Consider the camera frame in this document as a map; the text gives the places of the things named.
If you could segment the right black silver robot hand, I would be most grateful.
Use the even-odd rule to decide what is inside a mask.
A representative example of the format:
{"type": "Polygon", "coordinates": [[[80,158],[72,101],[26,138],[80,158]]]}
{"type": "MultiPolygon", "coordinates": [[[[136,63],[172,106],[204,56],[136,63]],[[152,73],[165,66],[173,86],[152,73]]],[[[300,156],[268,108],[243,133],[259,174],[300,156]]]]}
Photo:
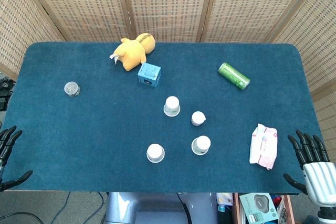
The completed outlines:
{"type": "Polygon", "coordinates": [[[296,130],[300,141],[288,135],[288,140],[305,178],[299,183],[289,174],[283,177],[289,185],[306,194],[310,200],[322,208],[335,207],[335,164],[330,161],[324,142],[316,135],[296,130]]]}

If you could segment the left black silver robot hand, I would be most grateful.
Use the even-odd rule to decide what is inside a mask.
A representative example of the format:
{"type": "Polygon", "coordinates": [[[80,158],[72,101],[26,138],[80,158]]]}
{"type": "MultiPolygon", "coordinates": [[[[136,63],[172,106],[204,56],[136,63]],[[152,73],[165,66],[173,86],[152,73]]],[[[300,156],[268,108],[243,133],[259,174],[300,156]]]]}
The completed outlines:
{"type": "Polygon", "coordinates": [[[1,192],[16,187],[23,182],[25,182],[32,174],[32,170],[28,170],[21,177],[3,182],[2,175],[5,166],[8,163],[8,159],[12,153],[13,146],[16,140],[21,136],[22,130],[16,131],[17,126],[12,126],[9,129],[4,129],[1,131],[1,192]]]}

